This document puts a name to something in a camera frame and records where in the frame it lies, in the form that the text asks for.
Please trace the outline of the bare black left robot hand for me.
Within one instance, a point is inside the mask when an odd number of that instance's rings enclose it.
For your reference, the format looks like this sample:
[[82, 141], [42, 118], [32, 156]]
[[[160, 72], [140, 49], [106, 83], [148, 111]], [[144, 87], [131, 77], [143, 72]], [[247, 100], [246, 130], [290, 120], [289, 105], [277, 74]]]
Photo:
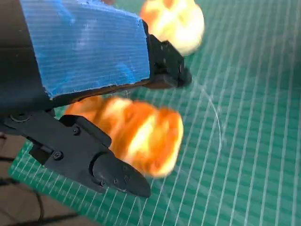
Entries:
[[146, 178], [109, 149], [82, 116], [54, 109], [135, 87], [188, 86], [192, 75], [168, 41], [136, 14], [96, 0], [0, 3], [0, 130], [33, 143], [41, 165], [96, 192], [148, 198]]

